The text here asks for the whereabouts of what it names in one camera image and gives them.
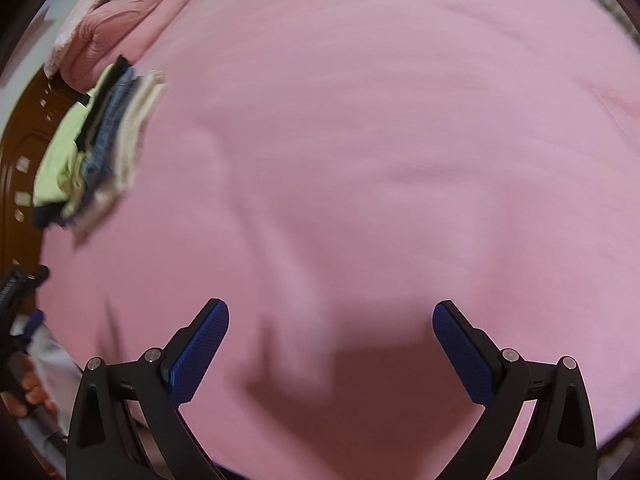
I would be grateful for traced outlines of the person's left hand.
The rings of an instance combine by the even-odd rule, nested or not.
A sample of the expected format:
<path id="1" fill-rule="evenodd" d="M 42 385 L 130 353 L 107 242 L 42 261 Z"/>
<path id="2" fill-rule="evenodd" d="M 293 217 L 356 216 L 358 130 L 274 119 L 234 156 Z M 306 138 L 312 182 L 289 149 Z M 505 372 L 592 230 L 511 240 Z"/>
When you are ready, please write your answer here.
<path id="1" fill-rule="evenodd" d="M 34 363 L 24 353 L 20 353 L 18 356 L 22 362 L 22 374 L 18 378 L 18 382 L 24 391 L 26 403 L 18 400 L 11 391 L 2 390 L 1 399 L 9 414 L 14 418 L 24 418 L 27 416 L 30 406 L 42 405 L 54 418 L 57 418 L 58 407 L 52 401 L 46 389 L 43 388 L 35 372 Z"/>

